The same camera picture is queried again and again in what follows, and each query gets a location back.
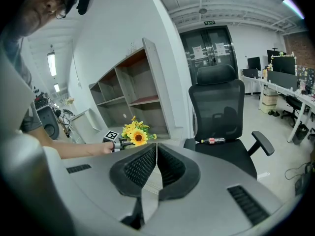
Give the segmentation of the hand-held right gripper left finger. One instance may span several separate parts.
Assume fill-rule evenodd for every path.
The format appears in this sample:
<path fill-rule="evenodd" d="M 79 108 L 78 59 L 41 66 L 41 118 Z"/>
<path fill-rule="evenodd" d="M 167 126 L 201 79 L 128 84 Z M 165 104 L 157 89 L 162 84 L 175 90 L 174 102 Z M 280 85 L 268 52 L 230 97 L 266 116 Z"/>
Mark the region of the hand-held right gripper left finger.
<path fill-rule="evenodd" d="M 62 162 L 61 198 L 74 236 L 155 236 L 146 229 L 142 189 L 156 166 L 149 144 Z"/>

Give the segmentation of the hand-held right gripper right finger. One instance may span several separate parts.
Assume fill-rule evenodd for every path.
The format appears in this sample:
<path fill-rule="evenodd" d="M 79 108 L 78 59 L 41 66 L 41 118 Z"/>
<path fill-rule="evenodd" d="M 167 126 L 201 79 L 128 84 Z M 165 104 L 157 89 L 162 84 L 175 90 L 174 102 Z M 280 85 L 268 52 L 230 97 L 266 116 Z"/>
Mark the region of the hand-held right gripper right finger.
<path fill-rule="evenodd" d="M 160 143 L 157 164 L 166 185 L 148 235 L 264 236 L 279 222 L 281 201 L 227 161 Z"/>

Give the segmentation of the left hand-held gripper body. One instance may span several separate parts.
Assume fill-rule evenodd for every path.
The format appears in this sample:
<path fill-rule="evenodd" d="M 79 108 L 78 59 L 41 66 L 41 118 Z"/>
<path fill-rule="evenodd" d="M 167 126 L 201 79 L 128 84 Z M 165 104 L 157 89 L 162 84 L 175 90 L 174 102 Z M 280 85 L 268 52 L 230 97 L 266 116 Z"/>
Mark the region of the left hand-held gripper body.
<path fill-rule="evenodd" d="M 121 138 L 120 134 L 109 130 L 103 137 L 102 142 L 109 142 L 112 141 L 115 144 L 115 150 L 113 152 L 118 152 L 123 149 L 123 139 Z"/>

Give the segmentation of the person's left hand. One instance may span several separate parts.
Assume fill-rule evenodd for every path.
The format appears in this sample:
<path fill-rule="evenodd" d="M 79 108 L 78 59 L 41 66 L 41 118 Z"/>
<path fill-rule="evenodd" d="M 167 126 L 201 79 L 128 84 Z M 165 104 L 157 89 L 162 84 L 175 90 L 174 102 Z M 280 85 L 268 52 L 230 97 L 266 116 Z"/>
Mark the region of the person's left hand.
<path fill-rule="evenodd" d="M 115 150 L 115 144 L 112 141 L 103 143 L 103 153 L 110 154 Z"/>

